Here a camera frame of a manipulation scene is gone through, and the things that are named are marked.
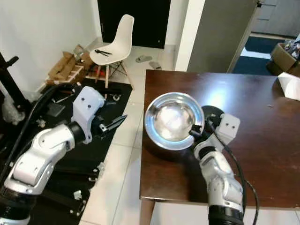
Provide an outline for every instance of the tile floor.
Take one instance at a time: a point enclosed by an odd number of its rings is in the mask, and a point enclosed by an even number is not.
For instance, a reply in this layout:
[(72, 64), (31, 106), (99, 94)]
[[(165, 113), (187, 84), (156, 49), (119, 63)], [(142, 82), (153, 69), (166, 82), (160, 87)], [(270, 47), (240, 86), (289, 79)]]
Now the tile floor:
[[(149, 62), (136, 63), (140, 55), (150, 55), (163, 70), (173, 69), (174, 52), (133, 47), (125, 60), (132, 76), (135, 90), (132, 91), (124, 114), (127, 119), (117, 130), (105, 158), (105, 172), (91, 190), (90, 199), (80, 225), (138, 225), (140, 200), (140, 166), (143, 132), (143, 103), (146, 69)], [(111, 81), (128, 83), (122, 74)], [(208, 225), (208, 208), (205, 205), (157, 203), (151, 225)], [(252, 224), (255, 210), (248, 209), (245, 225)], [(260, 210), (258, 225), (300, 225), (300, 211)]]

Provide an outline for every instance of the bowl rim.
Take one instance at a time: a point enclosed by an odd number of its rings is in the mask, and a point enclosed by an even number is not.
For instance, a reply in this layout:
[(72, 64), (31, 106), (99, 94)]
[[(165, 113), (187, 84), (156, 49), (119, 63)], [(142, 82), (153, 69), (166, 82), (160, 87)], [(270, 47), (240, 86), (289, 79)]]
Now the bowl rim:
[(162, 94), (160, 96), (158, 96), (157, 98), (155, 98), (150, 104), (149, 106), (147, 107), (147, 110), (145, 112), (145, 116), (144, 116), (144, 125), (145, 125), (145, 129), (146, 129), (146, 132), (149, 136), (149, 138), (156, 144), (158, 145), (159, 147), (161, 148), (164, 148), (164, 149), (167, 149), (167, 150), (174, 150), (174, 151), (177, 151), (177, 150), (183, 150), (183, 149), (186, 149), (188, 147), (190, 147), (193, 142), (194, 142), (194, 137), (189, 135), (187, 136), (185, 139), (183, 139), (183, 141), (185, 140), (184, 144), (182, 145), (182, 147), (169, 147), (169, 146), (165, 146), (163, 145), (162, 143), (160, 143), (155, 137), (154, 135), (150, 132), (152, 130), (154, 130), (154, 128), (150, 128), (151, 125), (147, 124), (147, 118), (149, 117), (149, 109), (155, 104), (157, 103), (157, 101), (161, 98), (164, 98), (165, 96), (168, 96), (168, 95), (174, 95), (175, 97), (178, 97), (178, 96), (181, 96), (181, 97), (185, 97), (185, 98), (188, 98), (190, 99), (194, 106), (196, 106), (197, 110), (200, 111), (200, 115), (196, 116), (195, 115), (195, 118), (199, 117), (199, 121), (196, 121), (195, 124), (196, 125), (201, 125), (202, 127), (204, 127), (204, 112), (203, 112), (203, 109), (200, 107), (200, 105), (198, 104), (198, 102), (193, 98), (191, 97), (189, 94), (186, 94), (186, 93), (182, 93), (182, 92), (168, 92), (168, 93), (165, 93), (165, 94)]

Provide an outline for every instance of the slipper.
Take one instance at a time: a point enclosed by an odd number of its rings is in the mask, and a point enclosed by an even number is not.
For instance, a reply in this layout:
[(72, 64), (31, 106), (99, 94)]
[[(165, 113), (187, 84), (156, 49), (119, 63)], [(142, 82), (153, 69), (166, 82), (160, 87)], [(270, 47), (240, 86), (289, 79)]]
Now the slipper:
[(146, 62), (146, 61), (150, 61), (152, 60), (152, 57), (151, 56), (144, 56), (144, 55), (141, 55), (140, 57), (136, 58), (136, 62)]
[(162, 70), (160, 64), (158, 62), (149, 62), (149, 65), (156, 70)]

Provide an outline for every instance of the white chair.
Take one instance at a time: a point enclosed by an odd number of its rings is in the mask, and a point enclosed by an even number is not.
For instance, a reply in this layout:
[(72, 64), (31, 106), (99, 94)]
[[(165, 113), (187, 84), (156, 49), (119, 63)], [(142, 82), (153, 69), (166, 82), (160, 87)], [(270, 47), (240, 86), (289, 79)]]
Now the white chair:
[[(130, 85), (134, 90), (132, 80), (128, 76), (123, 63), (123, 60), (126, 59), (131, 52), (132, 29), (133, 29), (134, 21), (135, 21), (134, 17), (128, 14), (123, 15), (118, 25), (117, 33), (113, 42), (109, 45), (94, 49), (93, 51), (90, 52), (90, 58), (93, 60), (94, 63), (98, 65), (95, 82), (97, 82), (98, 80), (101, 66), (106, 66), (105, 88), (108, 88), (109, 66), (110, 64), (117, 63), (117, 67), (111, 66), (112, 68), (115, 69), (114, 72), (118, 70), (118, 68), (121, 66), (124, 72), (120, 70), (118, 71), (125, 74), (128, 77)], [(111, 53), (111, 54), (106, 54), (108, 56), (105, 56), (101, 53), (97, 53), (96, 51), (98, 50)]]

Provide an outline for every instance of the chair seat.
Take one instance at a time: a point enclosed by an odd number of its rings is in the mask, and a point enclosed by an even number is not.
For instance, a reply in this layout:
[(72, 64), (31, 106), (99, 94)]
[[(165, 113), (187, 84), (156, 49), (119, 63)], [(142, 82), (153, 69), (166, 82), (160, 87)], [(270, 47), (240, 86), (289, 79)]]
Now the chair seat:
[(90, 52), (90, 58), (93, 60), (93, 62), (101, 66), (121, 61), (127, 58), (130, 53), (123, 49), (122, 46), (116, 45), (115, 43), (111, 43), (97, 49), (100, 51), (112, 53), (107, 57), (101, 53), (96, 53), (95, 50)]

